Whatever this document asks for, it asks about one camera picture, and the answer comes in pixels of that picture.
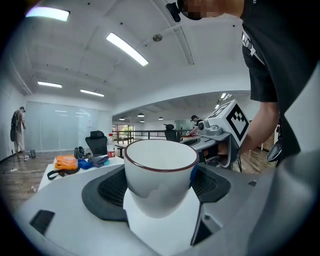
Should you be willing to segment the blue pouch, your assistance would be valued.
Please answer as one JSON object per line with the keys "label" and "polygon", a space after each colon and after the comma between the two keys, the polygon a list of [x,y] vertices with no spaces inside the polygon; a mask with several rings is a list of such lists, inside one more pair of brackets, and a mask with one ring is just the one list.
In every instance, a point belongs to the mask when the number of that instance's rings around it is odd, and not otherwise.
{"label": "blue pouch", "polygon": [[83,169],[83,170],[88,170],[94,167],[94,165],[90,161],[87,161],[82,158],[77,159],[77,165],[79,169]]}

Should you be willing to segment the plastic bottle red label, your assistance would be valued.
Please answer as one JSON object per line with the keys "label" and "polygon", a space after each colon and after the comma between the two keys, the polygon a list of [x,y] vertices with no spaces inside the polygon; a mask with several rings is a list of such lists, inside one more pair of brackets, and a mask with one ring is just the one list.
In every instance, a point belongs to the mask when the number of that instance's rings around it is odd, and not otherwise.
{"label": "plastic bottle red label", "polygon": [[107,138],[107,156],[109,159],[115,157],[115,141],[112,133],[108,134]]}

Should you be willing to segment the person's right forearm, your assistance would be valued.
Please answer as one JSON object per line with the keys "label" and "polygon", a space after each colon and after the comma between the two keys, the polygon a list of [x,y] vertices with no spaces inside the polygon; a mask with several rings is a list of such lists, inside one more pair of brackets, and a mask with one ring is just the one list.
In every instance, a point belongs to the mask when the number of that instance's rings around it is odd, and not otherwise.
{"label": "person's right forearm", "polygon": [[249,124],[247,135],[241,146],[241,153],[247,153],[261,146],[274,133],[280,113],[277,102],[250,100],[250,107],[256,114]]}

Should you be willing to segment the white cup red rim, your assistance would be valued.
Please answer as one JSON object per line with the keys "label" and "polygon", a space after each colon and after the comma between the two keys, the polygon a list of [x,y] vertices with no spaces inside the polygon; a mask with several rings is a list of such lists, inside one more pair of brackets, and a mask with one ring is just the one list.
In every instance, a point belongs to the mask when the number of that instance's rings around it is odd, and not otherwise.
{"label": "white cup red rim", "polygon": [[124,150],[127,187],[137,207],[148,217],[172,214],[194,183],[200,156],[174,141],[143,139]]}

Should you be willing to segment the black metal railing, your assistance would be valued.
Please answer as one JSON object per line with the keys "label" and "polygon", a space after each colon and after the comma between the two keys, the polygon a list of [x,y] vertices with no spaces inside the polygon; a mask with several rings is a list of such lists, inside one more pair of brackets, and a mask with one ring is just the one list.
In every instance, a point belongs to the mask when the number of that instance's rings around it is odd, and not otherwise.
{"label": "black metal railing", "polygon": [[112,134],[118,143],[124,141],[132,143],[147,139],[166,140],[165,130],[114,130]]}

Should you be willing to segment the long ceiling light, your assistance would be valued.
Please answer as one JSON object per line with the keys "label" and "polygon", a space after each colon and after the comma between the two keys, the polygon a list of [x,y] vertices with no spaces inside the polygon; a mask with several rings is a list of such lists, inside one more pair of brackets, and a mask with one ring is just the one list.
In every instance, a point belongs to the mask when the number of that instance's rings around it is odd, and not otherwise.
{"label": "long ceiling light", "polygon": [[38,6],[38,7],[33,7],[31,10],[29,10],[25,15],[25,17],[26,18],[31,18],[31,17],[49,18],[49,19],[55,19],[55,20],[66,22],[69,18],[69,15],[70,15],[70,11],[68,10]]}
{"label": "long ceiling light", "polygon": [[93,95],[93,96],[97,96],[97,97],[104,97],[105,95],[102,93],[98,93],[98,92],[94,92],[94,91],[89,91],[89,90],[85,90],[85,89],[80,89],[81,93],[84,94],[88,94],[88,95]]}
{"label": "long ceiling light", "polygon": [[45,87],[53,87],[53,88],[59,88],[59,89],[63,87],[61,84],[51,83],[51,82],[38,81],[37,83],[38,85],[45,86]]}
{"label": "long ceiling light", "polygon": [[137,52],[132,46],[130,46],[126,41],[117,36],[115,33],[109,33],[106,37],[106,40],[121,49],[141,66],[145,67],[149,64],[149,62],[139,52]]}

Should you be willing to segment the black office chair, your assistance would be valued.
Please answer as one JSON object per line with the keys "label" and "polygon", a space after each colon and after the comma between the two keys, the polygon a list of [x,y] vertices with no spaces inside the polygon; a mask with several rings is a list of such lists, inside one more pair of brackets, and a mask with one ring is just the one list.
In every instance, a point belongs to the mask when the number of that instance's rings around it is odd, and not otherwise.
{"label": "black office chair", "polygon": [[90,136],[85,138],[85,142],[94,157],[107,155],[107,137],[102,131],[91,131]]}

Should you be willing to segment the person's right hand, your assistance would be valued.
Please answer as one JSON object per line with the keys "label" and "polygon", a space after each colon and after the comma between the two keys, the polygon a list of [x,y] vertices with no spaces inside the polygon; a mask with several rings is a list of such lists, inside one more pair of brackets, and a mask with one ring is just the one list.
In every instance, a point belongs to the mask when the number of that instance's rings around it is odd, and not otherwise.
{"label": "person's right hand", "polygon": [[228,156],[229,155],[229,145],[226,142],[220,142],[218,144],[217,154],[219,156]]}

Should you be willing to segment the person's black shirt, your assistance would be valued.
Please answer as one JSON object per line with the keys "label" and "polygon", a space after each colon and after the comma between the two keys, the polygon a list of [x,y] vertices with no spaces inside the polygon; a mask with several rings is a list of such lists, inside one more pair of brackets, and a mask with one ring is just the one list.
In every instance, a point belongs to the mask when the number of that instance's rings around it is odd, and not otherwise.
{"label": "person's black shirt", "polygon": [[244,0],[242,27],[256,51],[242,48],[250,97],[277,103],[282,127],[281,159],[300,152],[284,114],[320,60],[320,0]]}

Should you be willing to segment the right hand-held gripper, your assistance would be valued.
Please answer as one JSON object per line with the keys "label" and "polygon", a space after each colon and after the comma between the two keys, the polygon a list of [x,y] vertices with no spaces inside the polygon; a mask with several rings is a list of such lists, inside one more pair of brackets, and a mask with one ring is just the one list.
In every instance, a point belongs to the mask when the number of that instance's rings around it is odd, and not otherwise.
{"label": "right hand-held gripper", "polygon": [[248,133],[249,120],[237,101],[231,100],[220,105],[198,124],[197,134],[200,137],[183,140],[183,144],[192,147],[196,152],[204,151],[221,142],[227,143],[227,156],[213,156],[221,168],[231,169],[241,154],[241,147]]}

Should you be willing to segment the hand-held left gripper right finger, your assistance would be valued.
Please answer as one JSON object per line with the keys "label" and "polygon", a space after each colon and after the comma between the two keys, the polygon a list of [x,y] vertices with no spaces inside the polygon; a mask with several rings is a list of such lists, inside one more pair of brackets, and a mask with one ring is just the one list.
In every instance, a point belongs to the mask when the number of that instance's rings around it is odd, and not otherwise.
{"label": "hand-held left gripper right finger", "polygon": [[199,207],[190,248],[175,256],[245,256],[248,228],[238,227],[234,218],[258,179],[257,174],[199,164],[192,185]]}

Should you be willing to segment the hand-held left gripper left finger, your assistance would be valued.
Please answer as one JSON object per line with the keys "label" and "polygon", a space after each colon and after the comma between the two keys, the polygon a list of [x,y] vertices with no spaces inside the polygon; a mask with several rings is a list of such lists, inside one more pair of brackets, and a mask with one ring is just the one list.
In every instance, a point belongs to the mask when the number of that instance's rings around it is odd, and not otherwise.
{"label": "hand-held left gripper left finger", "polygon": [[123,165],[57,179],[14,214],[44,256],[160,256],[131,230]]}

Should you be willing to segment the black high-back chair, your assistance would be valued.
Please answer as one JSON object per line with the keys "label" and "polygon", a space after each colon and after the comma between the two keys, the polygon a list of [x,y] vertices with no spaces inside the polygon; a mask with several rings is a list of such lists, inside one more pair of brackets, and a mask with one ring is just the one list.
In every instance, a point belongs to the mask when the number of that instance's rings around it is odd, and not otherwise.
{"label": "black high-back chair", "polygon": [[165,126],[164,135],[167,141],[180,143],[183,140],[181,133],[175,130],[175,127],[173,124],[164,124],[164,126]]}

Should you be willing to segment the gray cloth pouch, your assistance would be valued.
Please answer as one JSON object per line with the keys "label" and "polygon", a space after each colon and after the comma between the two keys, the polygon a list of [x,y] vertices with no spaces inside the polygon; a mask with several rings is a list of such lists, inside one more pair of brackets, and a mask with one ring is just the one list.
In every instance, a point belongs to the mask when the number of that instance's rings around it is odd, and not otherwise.
{"label": "gray cloth pouch", "polygon": [[91,156],[88,158],[87,162],[93,167],[100,168],[105,165],[105,162],[109,159],[108,156]]}

